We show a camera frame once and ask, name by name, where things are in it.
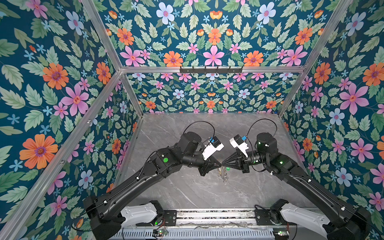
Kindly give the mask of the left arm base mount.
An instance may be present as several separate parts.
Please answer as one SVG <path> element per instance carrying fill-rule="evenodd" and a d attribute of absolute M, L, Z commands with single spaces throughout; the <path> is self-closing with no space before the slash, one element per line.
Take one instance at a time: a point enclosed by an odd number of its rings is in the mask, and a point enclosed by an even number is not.
<path fill-rule="evenodd" d="M 174 227 L 177 222 L 177 210 L 164 210 L 164 213 L 157 215 L 153 220 L 148 223 L 138 223 L 137 227 Z"/>

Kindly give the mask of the silver metal keyring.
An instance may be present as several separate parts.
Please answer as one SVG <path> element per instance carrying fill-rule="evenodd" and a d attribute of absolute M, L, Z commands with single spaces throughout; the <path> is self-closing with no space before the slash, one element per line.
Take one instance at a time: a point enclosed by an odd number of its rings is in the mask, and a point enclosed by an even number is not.
<path fill-rule="evenodd" d="M 223 180 L 224 183 L 228 181 L 229 178 L 228 178 L 228 171 L 226 167 L 221 166 L 218 169 L 218 176 Z"/>

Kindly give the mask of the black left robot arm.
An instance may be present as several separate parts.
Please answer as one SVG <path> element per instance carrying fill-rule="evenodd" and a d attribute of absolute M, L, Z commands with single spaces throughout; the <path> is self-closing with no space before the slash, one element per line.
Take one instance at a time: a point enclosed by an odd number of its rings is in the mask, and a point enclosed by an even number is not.
<path fill-rule="evenodd" d="M 98 197 L 84 199 L 96 239 L 108 240 L 115 235 L 128 220 L 124 208 L 146 189 L 178 172 L 182 166 L 197 168 L 201 176 L 220 168 L 222 165 L 213 154 L 223 147 L 217 137 L 209 139 L 205 145 L 198 134 L 184 133 L 174 145 L 150 154 L 143 167 L 117 187 Z"/>

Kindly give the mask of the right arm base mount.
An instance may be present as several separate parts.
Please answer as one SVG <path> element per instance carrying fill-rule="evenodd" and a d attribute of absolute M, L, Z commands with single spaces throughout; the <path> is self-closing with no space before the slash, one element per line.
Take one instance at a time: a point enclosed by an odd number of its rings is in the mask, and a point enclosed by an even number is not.
<path fill-rule="evenodd" d="M 254 214 L 255 220 L 258 226 L 267 226 L 267 225 L 293 225 L 296 224 L 293 222 L 288 222 L 282 214 L 283 206 L 287 205 L 289 202 L 284 199 L 277 200 L 270 208 L 265 208 L 260 205 L 255 204 Z"/>

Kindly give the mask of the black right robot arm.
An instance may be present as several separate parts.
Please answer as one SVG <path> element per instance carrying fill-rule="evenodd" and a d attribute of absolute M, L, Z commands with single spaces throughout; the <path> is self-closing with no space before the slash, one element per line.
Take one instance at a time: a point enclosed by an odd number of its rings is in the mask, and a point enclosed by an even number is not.
<path fill-rule="evenodd" d="M 271 134 L 258 134 L 251 150 L 240 135 L 231 138 L 230 143 L 236 151 L 222 162 L 223 166 L 249 173 L 250 167 L 262 164 L 272 176 L 295 188 L 321 211 L 317 214 L 280 199 L 269 209 L 273 224 L 294 223 L 328 240 L 367 238 L 372 229 L 370 212 L 346 203 L 310 177 L 295 160 L 279 152 Z"/>

